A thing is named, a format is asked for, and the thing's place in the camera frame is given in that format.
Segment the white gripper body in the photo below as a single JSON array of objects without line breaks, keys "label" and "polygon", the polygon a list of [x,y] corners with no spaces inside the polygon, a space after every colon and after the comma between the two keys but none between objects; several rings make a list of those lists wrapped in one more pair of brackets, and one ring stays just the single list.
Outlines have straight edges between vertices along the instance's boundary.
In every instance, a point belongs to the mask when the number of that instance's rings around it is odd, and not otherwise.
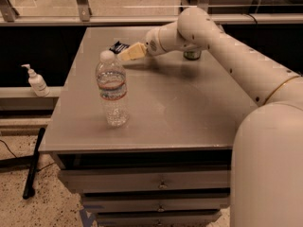
[{"label": "white gripper body", "polygon": [[149,54],[158,56],[182,50],[185,40],[177,30],[177,23],[173,22],[150,30],[145,36],[144,44]]}]

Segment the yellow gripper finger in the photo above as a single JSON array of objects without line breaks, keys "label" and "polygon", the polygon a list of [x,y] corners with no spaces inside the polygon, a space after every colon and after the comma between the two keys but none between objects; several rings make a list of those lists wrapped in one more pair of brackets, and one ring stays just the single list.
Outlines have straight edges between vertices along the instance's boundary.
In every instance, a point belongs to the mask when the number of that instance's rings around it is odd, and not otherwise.
[{"label": "yellow gripper finger", "polygon": [[132,61],[146,56],[147,47],[143,43],[135,43],[121,51],[117,57],[121,61]]}]

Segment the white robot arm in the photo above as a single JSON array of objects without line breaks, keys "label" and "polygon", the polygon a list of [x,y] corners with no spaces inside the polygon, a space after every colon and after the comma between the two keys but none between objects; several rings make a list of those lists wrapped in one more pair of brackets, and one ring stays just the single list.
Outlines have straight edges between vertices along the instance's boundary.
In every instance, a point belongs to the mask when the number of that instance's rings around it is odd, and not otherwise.
[{"label": "white robot arm", "polygon": [[150,30],[123,61],[206,50],[257,104],[233,145],[230,227],[303,227],[303,77],[221,30],[200,8]]}]

